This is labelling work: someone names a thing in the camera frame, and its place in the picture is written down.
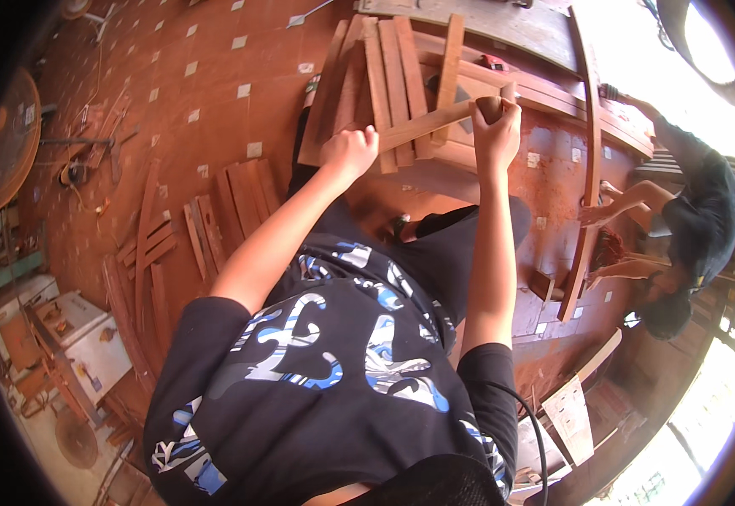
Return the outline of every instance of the power cord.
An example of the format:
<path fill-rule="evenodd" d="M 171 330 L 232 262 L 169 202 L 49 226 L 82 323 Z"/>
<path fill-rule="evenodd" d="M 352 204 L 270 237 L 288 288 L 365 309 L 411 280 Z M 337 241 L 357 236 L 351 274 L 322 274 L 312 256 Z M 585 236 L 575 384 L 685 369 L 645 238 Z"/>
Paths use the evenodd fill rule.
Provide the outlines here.
<path fill-rule="evenodd" d="M 508 392 L 514 397 L 514 399 L 519 401 L 520 404 L 524 406 L 524 410 L 528 412 L 530 421 L 533 424 L 533 431 L 536 433 L 536 444 L 539 446 L 539 460 L 541 460 L 541 503 L 544 504 L 544 506 L 547 506 L 547 458 L 544 455 L 544 441 L 541 440 L 541 429 L 539 425 L 539 420 L 536 419 L 536 415 L 533 413 L 533 410 L 528 405 L 528 403 L 524 399 L 522 399 L 522 396 L 520 396 L 515 390 L 509 389 L 501 383 L 491 381 L 490 379 L 468 379 L 466 380 L 466 383 L 482 383 L 484 385 L 494 386 L 500 390 L 503 390 L 504 392 Z"/>

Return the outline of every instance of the graphic print t-shirt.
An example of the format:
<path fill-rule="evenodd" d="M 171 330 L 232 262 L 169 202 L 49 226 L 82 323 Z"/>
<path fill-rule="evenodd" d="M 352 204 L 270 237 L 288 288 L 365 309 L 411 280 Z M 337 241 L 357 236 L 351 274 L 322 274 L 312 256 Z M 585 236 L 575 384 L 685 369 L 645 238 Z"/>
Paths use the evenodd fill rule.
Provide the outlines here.
<path fill-rule="evenodd" d="M 312 234 L 265 309 L 197 299 L 183 311 L 145 425 L 169 503 L 302 503 L 460 453 L 512 486 L 511 351 L 474 348 L 455 372 L 453 323 L 395 262 Z"/>

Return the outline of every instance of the person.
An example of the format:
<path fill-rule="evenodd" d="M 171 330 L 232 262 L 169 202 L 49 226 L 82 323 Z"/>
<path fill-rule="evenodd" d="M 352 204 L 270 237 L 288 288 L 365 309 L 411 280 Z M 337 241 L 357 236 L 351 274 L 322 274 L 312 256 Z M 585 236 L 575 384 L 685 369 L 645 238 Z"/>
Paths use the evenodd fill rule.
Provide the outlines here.
<path fill-rule="evenodd" d="M 508 196 L 521 110 L 505 106 L 491 126 L 472 108 L 479 208 L 428 216 L 416 240 L 387 247 L 342 196 L 379 135 L 343 131 L 321 167 L 297 164 L 303 110 L 287 201 L 175 331 L 143 435 L 164 501 L 409 503 L 439 487 L 462 496 L 468 483 L 480 503 L 503 503 L 517 417 L 494 384 L 514 388 L 514 250 L 530 223 Z M 468 471 L 455 482 L 452 469 Z"/>
<path fill-rule="evenodd" d="M 606 266 L 589 275 L 590 288 L 602 278 L 648 279 L 648 289 L 637 310 L 656 339 L 675 338 L 690 320 L 690 296 L 706 287 L 726 266 L 735 247 L 735 174 L 725 157 L 702 140 L 672 125 L 652 105 L 600 86 L 600 96 L 635 106 L 654 123 L 657 141 L 679 164 L 685 187 L 674 195 L 644 180 L 620 191 L 602 181 L 600 191 L 611 202 L 585 207 L 579 213 L 583 226 L 604 225 L 626 212 L 649 237 L 672 236 L 668 247 L 670 267 L 645 260 Z"/>

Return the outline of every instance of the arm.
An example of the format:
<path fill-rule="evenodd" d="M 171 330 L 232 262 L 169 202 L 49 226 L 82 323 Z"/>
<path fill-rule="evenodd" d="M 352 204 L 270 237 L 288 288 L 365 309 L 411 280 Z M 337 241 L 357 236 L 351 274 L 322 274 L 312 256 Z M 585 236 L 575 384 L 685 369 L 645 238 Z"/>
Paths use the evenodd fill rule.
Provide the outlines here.
<path fill-rule="evenodd" d="M 463 334 L 463 357 L 473 348 L 498 342 L 511 348 L 511 326 L 516 301 L 516 257 L 508 205 L 508 165 L 520 144 L 522 109 L 503 101 L 506 111 L 487 125 L 472 104 L 480 215 L 474 260 L 468 281 L 468 308 Z"/>
<path fill-rule="evenodd" d="M 251 313 L 260 310 L 314 223 L 367 171 L 378 150 L 379 135 L 371 126 L 331 137 L 322 148 L 320 170 L 235 250 L 211 296 L 236 300 Z"/>
<path fill-rule="evenodd" d="M 646 279 L 666 267 L 648 260 L 628 260 L 602 267 L 588 276 L 589 289 L 594 289 L 603 278 Z"/>
<path fill-rule="evenodd" d="M 640 181 L 625 190 L 622 195 L 616 197 L 608 206 L 582 208 L 579 213 L 579 220 L 582 227 L 605 225 L 623 211 L 640 204 L 646 204 L 652 211 L 659 214 L 665 204 L 673 199 L 673 194 L 666 189 L 648 180 Z"/>

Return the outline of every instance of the white square tile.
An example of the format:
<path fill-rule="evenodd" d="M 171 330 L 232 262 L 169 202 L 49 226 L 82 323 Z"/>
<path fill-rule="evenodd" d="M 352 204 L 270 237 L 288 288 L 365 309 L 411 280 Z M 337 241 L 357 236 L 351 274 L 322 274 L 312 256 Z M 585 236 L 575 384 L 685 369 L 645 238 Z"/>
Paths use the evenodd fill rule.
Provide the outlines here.
<path fill-rule="evenodd" d="M 242 99 L 246 96 L 249 96 L 249 92 L 252 89 L 251 83 L 242 84 L 241 86 L 238 86 L 238 98 Z"/>
<path fill-rule="evenodd" d="M 199 62 L 189 63 L 188 66 L 184 67 L 184 77 L 196 74 L 196 68 L 199 66 Z"/>
<path fill-rule="evenodd" d="M 247 36 L 235 37 L 232 39 L 232 49 L 239 49 L 247 45 Z"/>
<path fill-rule="evenodd" d="M 249 143 L 247 144 L 247 158 L 258 158 L 262 156 L 264 152 L 263 143 Z"/>

